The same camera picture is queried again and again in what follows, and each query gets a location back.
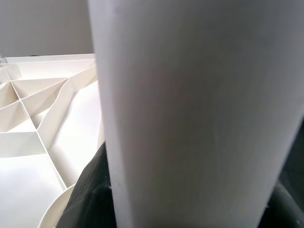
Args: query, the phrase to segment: white plastic tray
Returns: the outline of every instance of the white plastic tray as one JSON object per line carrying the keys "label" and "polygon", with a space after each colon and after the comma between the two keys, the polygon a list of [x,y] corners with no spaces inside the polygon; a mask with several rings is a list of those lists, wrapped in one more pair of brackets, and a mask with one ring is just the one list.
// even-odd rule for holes
{"label": "white plastic tray", "polygon": [[0,227],[34,228],[103,141],[95,60],[72,55],[2,62]]}

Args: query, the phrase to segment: gray wall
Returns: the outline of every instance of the gray wall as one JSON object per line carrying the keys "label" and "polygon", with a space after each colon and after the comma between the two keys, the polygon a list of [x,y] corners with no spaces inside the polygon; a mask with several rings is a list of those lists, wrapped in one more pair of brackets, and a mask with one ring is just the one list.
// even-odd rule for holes
{"label": "gray wall", "polygon": [[2,0],[5,57],[92,53],[86,0]]}

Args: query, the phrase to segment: white cylinder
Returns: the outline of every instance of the white cylinder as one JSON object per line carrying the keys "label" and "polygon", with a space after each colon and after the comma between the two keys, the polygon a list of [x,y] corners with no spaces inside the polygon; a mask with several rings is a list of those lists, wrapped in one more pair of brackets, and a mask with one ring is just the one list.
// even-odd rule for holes
{"label": "white cylinder", "polygon": [[304,1],[90,0],[119,228],[252,228],[303,114]]}

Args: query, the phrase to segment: white tube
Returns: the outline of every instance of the white tube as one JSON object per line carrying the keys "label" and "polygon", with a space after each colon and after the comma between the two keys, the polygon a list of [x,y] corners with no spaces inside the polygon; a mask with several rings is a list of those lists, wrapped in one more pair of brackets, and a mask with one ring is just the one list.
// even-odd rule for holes
{"label": "white tube", "polygon": [[119,228],[252,228],[303,114],[304,2],[90,0]]}

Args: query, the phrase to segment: white compartment organizer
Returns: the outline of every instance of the white compartment organizer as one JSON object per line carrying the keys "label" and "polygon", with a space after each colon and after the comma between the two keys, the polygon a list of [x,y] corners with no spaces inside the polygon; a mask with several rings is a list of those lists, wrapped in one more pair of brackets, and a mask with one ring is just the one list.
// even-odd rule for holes
{"label": "white compartment organizer", "polygon": [[94,55],[0,64],[0,227],[37,227],[102,143]]}

